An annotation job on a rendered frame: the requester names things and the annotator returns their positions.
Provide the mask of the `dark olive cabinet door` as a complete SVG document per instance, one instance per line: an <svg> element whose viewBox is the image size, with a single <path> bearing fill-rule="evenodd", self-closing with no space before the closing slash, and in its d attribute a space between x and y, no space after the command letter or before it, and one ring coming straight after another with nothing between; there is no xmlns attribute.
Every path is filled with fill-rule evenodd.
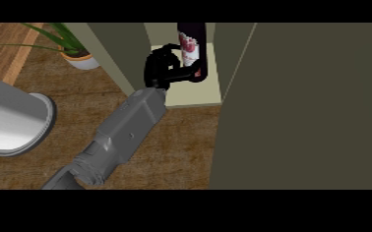
<svg viewBox="0 0 372 232"><path fill-rule="evenodd" d="M372 24L257 25L224 99L214 189L372 189Z"/></svg>

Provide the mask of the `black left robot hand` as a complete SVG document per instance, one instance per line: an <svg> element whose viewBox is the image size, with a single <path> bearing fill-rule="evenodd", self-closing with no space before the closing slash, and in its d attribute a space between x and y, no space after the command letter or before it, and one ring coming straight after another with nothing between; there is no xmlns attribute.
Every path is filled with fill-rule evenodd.
<svg viewBox="0 0 372 232"><path fill-rule="evenodd" d="M143 82L146 87L170 89L171 83L192 81L195 73L202 67L202 61L196 60L188 67L180 66L180 60L171 50L180 49L179 44L168 43L154 49L145 60Z"/></svg>

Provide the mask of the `dark wine bottle floral label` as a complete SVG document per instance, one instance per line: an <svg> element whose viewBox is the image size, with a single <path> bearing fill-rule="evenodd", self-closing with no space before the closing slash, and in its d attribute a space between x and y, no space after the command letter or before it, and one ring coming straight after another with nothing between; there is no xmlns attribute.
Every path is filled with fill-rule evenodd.
<svg viewBox="0 0 372 232"><path fill-rule="evenodd" d="M208 77L207 25L204 23L177 24L183 66L199 62L199 68L191 81L199 83Z"/></svg>

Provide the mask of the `olive cabinet body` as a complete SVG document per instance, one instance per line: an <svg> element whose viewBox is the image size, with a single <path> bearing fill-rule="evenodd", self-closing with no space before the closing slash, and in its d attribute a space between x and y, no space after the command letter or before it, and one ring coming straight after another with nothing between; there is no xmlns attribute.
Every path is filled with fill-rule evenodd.
<svg viewBox="0 0 372 232"><path fill-rule="evenodd" d="M173 23L69 23L69 30L123 93L143 88L142 69L149 51L177 41ZM208 77L199 83L170 86L165 105L170 108L220 105L255 31L255 23L207 24Z"/></svg>

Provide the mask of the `green plant in white pot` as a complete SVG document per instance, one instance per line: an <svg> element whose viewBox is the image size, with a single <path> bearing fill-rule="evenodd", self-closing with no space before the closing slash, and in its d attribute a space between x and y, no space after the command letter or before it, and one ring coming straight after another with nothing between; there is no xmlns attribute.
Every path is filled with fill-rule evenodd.
<svg viewBox="0 0 372 232"><path fill-rule="evenodd" d="M58 52L62 59L78 70L93 70L100 67L93 54L84 47L65 23L49 23L49 26L56 31L56 34L52 34L44 29L36 27L31 23L22 23L22 26L41 34L56 44L56 48L27 43L0 43L0 46L33 47Z"/></svg>

